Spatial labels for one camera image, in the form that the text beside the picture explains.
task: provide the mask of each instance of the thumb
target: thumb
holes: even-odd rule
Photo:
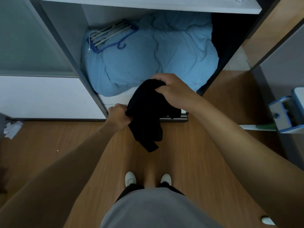
[[[164,95],[167,88],[168,88],[168,86],[160,86],[160,87],[156,88],[155,91]]]

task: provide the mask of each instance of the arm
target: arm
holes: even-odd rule
[[[109,108],[107,121],[76,149],[29,181],[0,210],[10,227],[63,227],[112,136],[131,122],[127,107]]]
[[[304,171],[250,136],[174,74],[157,74],[156,89],[174,107],[193,114],[251,197],[278,227],[304,224]]]

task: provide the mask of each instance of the blue quilt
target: blue quilt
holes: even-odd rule
[[[159,11],[135,24],[139,30],[123,41],[124,49],[113,46],[98,54],[87,54],[89,31],[86,32],[82,71],[98,94],[118,95],[156,73],[174,73],[197,91],[217,69],[219,58],[211,42],[210,13]],[[110,38],[102,47],[128,33]]]

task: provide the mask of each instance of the hand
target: hand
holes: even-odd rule
[[[201,99],[201,96],[190,89],[186,83],[173,73],[158,73],[151,79],[161,80],[166,83],[165,86],[155,90],[161,93],[167,102],[175,108],[190,112],[195,106],[195,101]]]
[[[120,130],[130,124],[132,118],[126,116],[127,106],[117,103],[108,109],[109,117],[105,122],[106,126],[110,126],[115,130]]]

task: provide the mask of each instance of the t-shirt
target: t-shirt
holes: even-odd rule
[[[168,188],[135,190],[118,200],[100,228],[199,227],[220,228],[184,195]]]

